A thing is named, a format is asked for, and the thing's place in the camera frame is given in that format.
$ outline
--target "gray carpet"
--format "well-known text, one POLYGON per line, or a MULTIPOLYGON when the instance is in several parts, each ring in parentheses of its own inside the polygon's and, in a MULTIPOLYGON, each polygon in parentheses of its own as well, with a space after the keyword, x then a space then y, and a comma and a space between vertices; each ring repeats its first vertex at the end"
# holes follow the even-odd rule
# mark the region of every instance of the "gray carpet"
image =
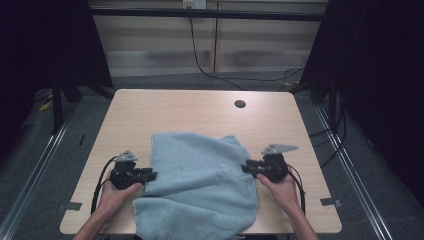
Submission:
MULTIPOLYGON (((225 76, 268 79, 282 77, 281 73, 228 73, 225 76)), ((289 82, 296 81, 297 78, 291 78, 289 82)), ((282 86, 282 81, 232 81, 247 90, 276 91, 282 86)), ((121 78, 114 79, 114 84, 115 89, 237 90, 237 87, 225 81, 210 79, 201 74, 121 78)), ((71 238, 71 236, 60 233, 59 225, 64 213, 57 211, 56 208, 60 203, 70 200, 111 102, 87 89, 81 90, 83 92, 82 101, 78 104, 67 132, 57 148, 41 184, 36 189, 13 239, 71 238), (83 135, 85 135, 84 141, 80 145, 83 135)), ((309 92, 300 92, 295 95, 295 98, 308 132, 312 134, 322 131, 322 124, 315 111, 317 105, 311 102, 309 92)), ((6 156, 6 164, 0 170, 0 181, 3 183, 0 185, 2 193, 0 219, 2 221, 50 137, 52 109, 38 112, 39 104, 35 105, 20 133, 18 144, 11 154, 6 156)), ((366 134, 355 123, 349 112, 346 113, 346 119, 345 147, 387 222, 392 236, 394 239, 422 239, 424 236, 422 208, 390 172, 379 152, 369 147, 366 134)), ((339 129, 340 135, 343 136, 343 123, 340 123, 339 129)), ((326 161, 334 153, 334 149, 327 139, 326 134, 311 137, 313 145, 323 143, 315 148, 320 163, 326 161)), ((343 229, 338 234, 321 235, 320 238, 378 239, 337 157, 323 169, 323 173, 333 198, 339 199, 343 204, 337 209, 343 229)), ((99 236, 98 239, 104 239, 104 236, 99 236)), ((132 239, 132 236, 114 236, 112 239, 132 239)))

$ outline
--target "towel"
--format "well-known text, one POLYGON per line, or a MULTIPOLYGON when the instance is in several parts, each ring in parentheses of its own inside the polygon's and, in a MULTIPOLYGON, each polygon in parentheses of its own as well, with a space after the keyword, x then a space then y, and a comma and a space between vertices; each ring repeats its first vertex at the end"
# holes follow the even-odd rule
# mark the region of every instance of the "towel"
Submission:
POLYGON ((248 152, 235 136, 176 132, 152 136, 158 172, 134 200, 136 234, 152 239, 239 239, 256 219, 255 181, 240 165, 248 152))

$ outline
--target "table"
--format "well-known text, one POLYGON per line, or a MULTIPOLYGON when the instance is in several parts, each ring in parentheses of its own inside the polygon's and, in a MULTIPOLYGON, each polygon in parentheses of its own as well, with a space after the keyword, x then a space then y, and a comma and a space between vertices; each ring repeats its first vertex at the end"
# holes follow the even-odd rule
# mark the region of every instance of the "table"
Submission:
MULTIPOLYGON (((147 167, 152 134, 172 131, 216 138, 234 134, 252 159, 262 159, 261 150, 270 143, 298 146, 298 150, 286 152, 284 156, 302 177, 307 218, 317 233, 341 230, 335 207, 324 207, 320 202, 331 196, 292 94, 123 89, 115 94, 71 199, 71 202, 82 203, 81 209, 66 211, 61 232, 75 234, 90 216, 93 191, 107 160, 129 149, 139 158, 137 167, 147 167), (246 106, 236 107, 237 100, 244 101, 246 106)), ((292 233, 287 215, 258 181, 257 192, 257 219, 243 233, 292 233)), ((132 199, 129 199, 102 232, 133 234, 135 229, 132 199)))

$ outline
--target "forearm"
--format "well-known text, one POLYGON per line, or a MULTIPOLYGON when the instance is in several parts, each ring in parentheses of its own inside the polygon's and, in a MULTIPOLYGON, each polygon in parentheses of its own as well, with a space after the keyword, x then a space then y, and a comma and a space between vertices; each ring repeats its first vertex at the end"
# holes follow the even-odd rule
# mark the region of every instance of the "forearm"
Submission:
POLYGON ((293 206, 286 211, 292 222, 293 229, 299 240, 316 240, 319 239, 309 221, 306 219, 300 206, 293 206))
POLYGON ((73 238, 74 240, 87 240, 95 239, 99 234, 103 225, 106 223, 106 217, 100 211, 94 212, 87 222, 81 227, 77 235, 73 238))

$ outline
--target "human hand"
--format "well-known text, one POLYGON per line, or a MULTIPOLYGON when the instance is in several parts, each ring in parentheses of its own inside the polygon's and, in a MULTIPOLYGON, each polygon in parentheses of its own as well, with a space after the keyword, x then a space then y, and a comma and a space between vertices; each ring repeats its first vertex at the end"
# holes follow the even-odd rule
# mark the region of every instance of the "human hand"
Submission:
POLYGON ((288 210, 299 206, 295 180, 292 176, 290 176, 290 174, 287 174, 287 176, 278 183, 271 182, 263 174, 258 174, 256 178, 262 183, 262 185, 269 189, 274 200, 281 208, 283 208, 284 211, 287 212, 288 210))
POLYGON ((119 211, 125 199, 135 194, 142 188, 141 183, 135 183, 127 189, 118 190, 113 186, 111 181, 103 183, 102 195, 100 196, 99 206, 95 212, 101 213, 106 221, 112 220, 119 211))

